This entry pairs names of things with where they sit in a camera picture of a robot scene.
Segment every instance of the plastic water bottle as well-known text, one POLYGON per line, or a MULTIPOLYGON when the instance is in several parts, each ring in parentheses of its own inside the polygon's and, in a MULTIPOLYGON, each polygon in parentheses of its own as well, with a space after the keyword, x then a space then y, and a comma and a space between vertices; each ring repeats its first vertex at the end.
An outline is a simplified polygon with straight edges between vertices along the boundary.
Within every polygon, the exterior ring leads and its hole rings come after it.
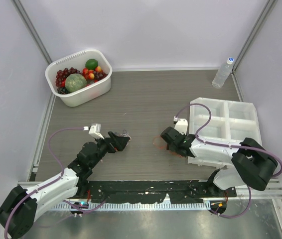
POLYGON ((215 88, 219 89, 224 85, 226 79, 229 77, 230 73, 232 72, 233 62, 234 59, 230 57, 229 59, 227 59, 225 63, 221 65, 221 68, 217 71, 216 76, 214 77, 214 80, 212 82, 212 85, 215 88))

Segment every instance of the green melon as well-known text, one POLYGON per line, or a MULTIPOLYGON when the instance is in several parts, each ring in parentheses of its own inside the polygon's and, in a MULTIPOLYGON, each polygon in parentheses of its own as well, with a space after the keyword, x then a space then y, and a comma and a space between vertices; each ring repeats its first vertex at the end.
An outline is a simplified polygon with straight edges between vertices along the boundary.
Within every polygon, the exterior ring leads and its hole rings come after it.
POLYGON ((98 66, 98 61, 96 59, 89 59, 85 66, 88 68, 88 70, 95 70, 95 68, 98 66))
POLYGON ((71 74, 66 79, 65 87, 72 93, 87 86, 86 79, 80 74, 71 74))

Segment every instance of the divided container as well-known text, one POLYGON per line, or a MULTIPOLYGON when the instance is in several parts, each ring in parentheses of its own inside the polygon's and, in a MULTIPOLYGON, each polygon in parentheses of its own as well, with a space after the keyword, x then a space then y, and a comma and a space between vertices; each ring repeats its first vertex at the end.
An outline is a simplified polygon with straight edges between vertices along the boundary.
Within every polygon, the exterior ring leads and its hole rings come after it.
MULTIPOLYGON (((252 103, 197 98, 191 103, 206 105, 212 112, 210 123, 199 136, 219 140, 224 143, 242 142, 246 137, 253 138, 262 145, 256 108, 252 103)), ((195 134, 207 122, 209 114, 204 107, 190 107, 189 133, 195 134)), ((188 163, 219 167, 221 163, 204 163, 204 159, 188 158, 188 163)))
POLYGON ((104 55, 98 50, 84 50, 61 58, 57 61, 52 62, 47 67, 45 72, 46 79, 53 94, 55 96, 58 96, 67 106, 70 107, 81 105, 108 92, 111 88, 111 74, 112 67, 110 66, 104 55), (83 68, 85 68, 86 61, 91 58, 96 59, 98 61, 98 65, 101 66, 103 71, 108 75, 102 80, 76 92, 67 95, 59 94, 57 92, 58 87, 55 86, 57 72, 65 68, 70 69, 71 67, 74 67, 82 72, 83 68))

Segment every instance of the fruit basket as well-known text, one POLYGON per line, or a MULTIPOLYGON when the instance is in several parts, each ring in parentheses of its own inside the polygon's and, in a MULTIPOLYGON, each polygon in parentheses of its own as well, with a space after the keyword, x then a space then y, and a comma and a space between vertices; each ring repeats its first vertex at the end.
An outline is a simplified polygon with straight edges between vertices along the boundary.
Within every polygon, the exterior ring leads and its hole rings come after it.
POLYGON ((104 55, 98 50, 84 50, 75 54, 66 56, 52 62, 46 69, 45 75, 51 91, 58 96, 67 106, 75 107, 88 102, 106 92, 111 88, 112 67, 104 55), (86 87, 66 95, 58 93, 58 87, 55 85, 56 74, 65 68, 76 68, 82 70, 89 59, 96 59, 99 66, 107 73, 107 76, 98 82, 87 85, 86 87))

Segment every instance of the gray floor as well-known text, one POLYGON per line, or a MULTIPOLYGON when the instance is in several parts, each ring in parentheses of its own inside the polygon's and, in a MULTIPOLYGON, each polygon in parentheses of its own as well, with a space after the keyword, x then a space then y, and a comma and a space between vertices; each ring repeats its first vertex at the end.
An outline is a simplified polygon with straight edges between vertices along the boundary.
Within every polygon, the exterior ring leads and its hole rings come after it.
MULTIPOLYGON (((247 200, 232 200, 227 215, 237 215, 247 200)), ((69 212, 47 212, 24 239, 282 239, 271 200, 253 200, 245 215, 219 218, 208 211, 94 212, 68 218, 69 212)))
MULTIPOLYGON (((153 138, 172 126, 173 116, 197 97, 239 100, 231 77, 223 88, 212 87, 215 74, 214 70, 114 72, 110 91, 90 102, 70 108, 57 98, 47 137, 61 128, 93 122, 101 123, 103 135, 126 129, 132 141, 123 152, 106 155, 90 180, 207 179, 213 168, 187 164, 185 158, 157 149, 153 138)), ((66 131, 54 137, 52 149, 67 166, 87 141, 93 139, 86 131, 66 131)), ((36 181, 59 172, 45 145, 36 181)))

